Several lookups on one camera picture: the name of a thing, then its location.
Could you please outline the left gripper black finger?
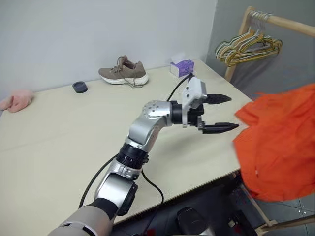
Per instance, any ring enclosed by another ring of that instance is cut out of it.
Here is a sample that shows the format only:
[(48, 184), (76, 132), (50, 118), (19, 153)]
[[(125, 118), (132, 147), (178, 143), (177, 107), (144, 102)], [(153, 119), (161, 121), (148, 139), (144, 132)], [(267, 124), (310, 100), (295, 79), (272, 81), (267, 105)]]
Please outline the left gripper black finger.
[(237, 127), (239, 127), (239, 125), (235, 123), (217, 122), (213, 125), (204, 125), (202, 127), (202, 133), (203, 134), (220, 134), (220, 133), (231, 131)]
[(232, 98), (227, 96), (227, 95), (223, 95), (223, 94), (208, 94), (207, 98), (206, 98), (206, 103), (213, 105), (213, 104), (221, 104), (224, 102), (228, 102), (231, 101)]

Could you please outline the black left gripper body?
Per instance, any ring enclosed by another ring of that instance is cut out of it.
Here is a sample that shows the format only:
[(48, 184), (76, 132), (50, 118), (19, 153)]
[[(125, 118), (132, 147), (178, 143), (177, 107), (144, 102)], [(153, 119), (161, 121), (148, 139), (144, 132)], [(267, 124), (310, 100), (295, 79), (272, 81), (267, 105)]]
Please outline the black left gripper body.
[(188, 111), (188, 125), (197, 127), (199, 131), (205, 131), (205, 122), (202, 120), (204, 114), (203, 104), (200, 104), (197, 108), (190, 108)]

